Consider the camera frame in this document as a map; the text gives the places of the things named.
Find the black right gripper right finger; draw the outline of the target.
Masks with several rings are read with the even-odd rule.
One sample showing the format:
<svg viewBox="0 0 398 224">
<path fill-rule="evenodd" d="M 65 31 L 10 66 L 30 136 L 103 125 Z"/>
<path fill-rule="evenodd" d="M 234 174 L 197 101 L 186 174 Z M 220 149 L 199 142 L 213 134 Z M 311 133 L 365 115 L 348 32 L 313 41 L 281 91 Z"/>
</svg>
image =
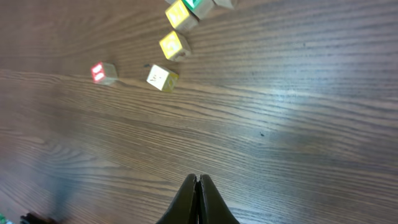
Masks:
<svg viewBox="0 0 398 224">
<path fill-rule="evenodd" d="M 199 190 L 200 224 L 239 224 L 209 175 L 200 176 Z"/>
</svg>

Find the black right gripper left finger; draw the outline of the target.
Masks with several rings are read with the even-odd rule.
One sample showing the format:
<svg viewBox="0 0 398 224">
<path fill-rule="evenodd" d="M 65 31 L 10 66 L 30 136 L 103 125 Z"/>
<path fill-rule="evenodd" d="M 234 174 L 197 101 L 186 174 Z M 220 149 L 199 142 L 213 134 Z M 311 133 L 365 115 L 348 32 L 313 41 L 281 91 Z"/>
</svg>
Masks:
<svg viewBox="0 0 398 224">
<path fill-rule="evenodd" d="M 157 224 L 197 223 L 197 177 L 188 174 L 166 212 Z"/>
</svg>

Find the plain cream wooden block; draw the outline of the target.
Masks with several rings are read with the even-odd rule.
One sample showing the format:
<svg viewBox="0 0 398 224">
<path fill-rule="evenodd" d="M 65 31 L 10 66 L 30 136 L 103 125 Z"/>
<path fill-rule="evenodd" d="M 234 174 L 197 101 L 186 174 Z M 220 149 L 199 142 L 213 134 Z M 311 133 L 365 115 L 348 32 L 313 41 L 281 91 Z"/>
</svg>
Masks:
<svg viewBox="0 0 398 224">
<path fill-rule="evenodd" d="M 147 83 L 160 91 L 171 92 L 174 90 L 178 79 L 179 75 L 173 71 L 158 65 L 153 65 L 147 77 Z"/>
</svg>

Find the red letter wooden block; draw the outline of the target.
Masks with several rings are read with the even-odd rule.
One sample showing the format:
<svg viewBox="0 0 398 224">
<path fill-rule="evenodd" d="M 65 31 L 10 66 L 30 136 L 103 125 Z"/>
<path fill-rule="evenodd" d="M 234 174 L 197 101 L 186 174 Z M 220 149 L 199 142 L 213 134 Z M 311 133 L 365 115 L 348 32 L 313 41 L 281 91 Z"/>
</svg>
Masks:
<svg viewBox="0 0 398 224">
<path fill-rule="evenodd" d="M 95 84 L 111 85 L 118 80 L 116 67 L 111 63 L 99 62 L 90 71 Z"/>
</svg>

